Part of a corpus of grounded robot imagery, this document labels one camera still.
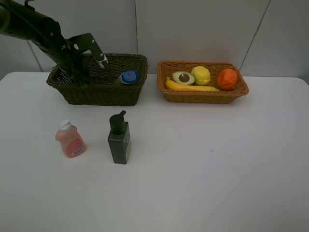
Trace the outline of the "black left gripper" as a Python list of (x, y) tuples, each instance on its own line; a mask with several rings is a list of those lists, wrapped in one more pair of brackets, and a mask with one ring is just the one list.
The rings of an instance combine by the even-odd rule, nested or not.
[(78, 54), (73, 45), (64, 40), (59, 44), (47, 43), (46, 55), (56, 63), (61, 84), (89, 85), (87, 66), (83, 54)]

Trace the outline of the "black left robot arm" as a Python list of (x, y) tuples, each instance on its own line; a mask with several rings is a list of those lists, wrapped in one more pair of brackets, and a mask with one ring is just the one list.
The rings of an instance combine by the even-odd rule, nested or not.
[(0, 2), (0, 33), (33, 42), (73, 83), (90, 83), (82, 52), (63, 37), (57, 21), (35, 11), (27, 0), (24, 4), (13, 0)]

